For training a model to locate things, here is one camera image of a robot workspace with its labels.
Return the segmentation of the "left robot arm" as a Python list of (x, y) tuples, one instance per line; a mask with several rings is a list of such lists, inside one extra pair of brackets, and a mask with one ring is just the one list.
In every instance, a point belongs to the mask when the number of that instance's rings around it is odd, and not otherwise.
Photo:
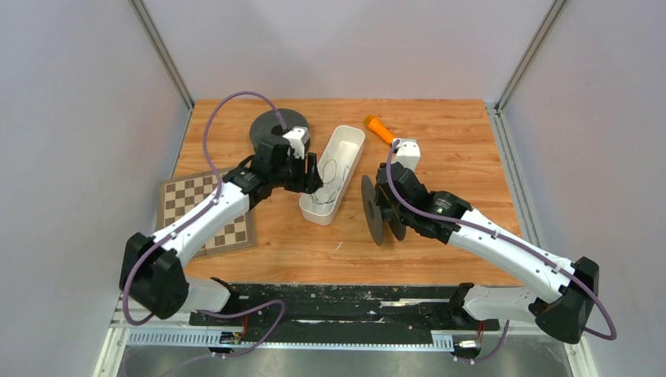
[(221, 325), (236, 322), (240, 304), (229, 288), (212, 278), (188, 278), (185, 267), (220, 229), (269, 198), (274, 189), (310, 194), (323, 185), (317, 155), (297, 137), (273, 135), (237, 167), (214, 176), (215, 190), (182, 218), (150, 236), (137, 232), (127, 240), (119, 287), (128, 323), (143, 323), (130, 315), (131, 299), (149, 318), (165, 320), (189, 310), (210, 312)]

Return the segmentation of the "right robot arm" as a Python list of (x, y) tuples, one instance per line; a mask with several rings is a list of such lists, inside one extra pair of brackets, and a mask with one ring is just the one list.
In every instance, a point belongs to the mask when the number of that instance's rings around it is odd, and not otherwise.
[(540, 249), (501, 228), (466, 200), (429, 191), (401, 163), (381, 163), (376, 179), (361, 178), (371, 236), (381, 244), (384, 226), (396, 240), (413, 229), (428, 239), (469, 251), (522, 282), (522, 287), (463, 283), (448, 309), (450, 321), (468, 328), (477, 320), (534, 323), (558, 341), (577, 344), (598, 302), (600, 267), (587, 257), (573, 262)]

